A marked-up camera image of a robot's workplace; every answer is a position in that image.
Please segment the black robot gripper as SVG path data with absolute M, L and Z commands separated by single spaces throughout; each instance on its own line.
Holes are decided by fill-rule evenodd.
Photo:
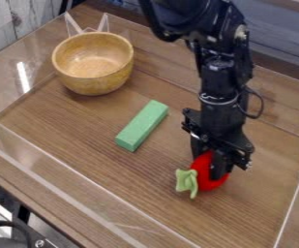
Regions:
M 183 130 L 191 135 L 192 157 L 212 151 L 210 179 L 219 180 L 238 166 L 244 171 L 251 165 L 255 147 L 243 133 L 248 96 L 230 99 L 198 96 L 200 109 L 184 108 Z

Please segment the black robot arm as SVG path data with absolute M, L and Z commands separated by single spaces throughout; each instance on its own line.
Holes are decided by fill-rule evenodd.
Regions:
M 191 135 L 192 155 L 211 155 L 208 179 L 216 181 L 234 167 L 251 165 L 254 145 L 242 131 L 251 113 L 247 86 L 254 63 L 250 30 L 232 0 L 139 0 L 155 37 L 183 40 L 192 51 L 200 89 L 200 109 L 183 110 L 183 129 Z

